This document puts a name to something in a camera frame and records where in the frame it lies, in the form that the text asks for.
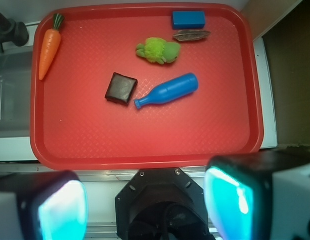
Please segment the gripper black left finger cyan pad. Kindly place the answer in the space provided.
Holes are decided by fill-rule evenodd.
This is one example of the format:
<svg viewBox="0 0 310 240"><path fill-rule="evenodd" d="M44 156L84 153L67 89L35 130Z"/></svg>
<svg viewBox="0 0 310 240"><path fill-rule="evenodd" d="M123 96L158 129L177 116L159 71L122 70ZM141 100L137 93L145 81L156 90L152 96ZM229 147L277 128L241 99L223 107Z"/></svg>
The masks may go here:
<svg viewBox="0 0 310 240"><path fill-rule="evenodd" d="M72 171L0 174L0 240L83 240L88 214Z"/></svg>

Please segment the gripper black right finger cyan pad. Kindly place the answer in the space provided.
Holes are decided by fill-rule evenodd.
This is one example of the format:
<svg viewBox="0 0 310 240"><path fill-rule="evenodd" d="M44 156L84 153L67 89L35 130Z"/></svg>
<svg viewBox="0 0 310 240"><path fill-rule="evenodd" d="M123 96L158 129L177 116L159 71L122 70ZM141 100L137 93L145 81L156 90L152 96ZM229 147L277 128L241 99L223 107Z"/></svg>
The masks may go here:
<svg viewBox="0 0 310 240"><path fill-rule="evenodd" d="M204 175L208 216L224 240L310 240L310 152L215 156Z"/></svg>

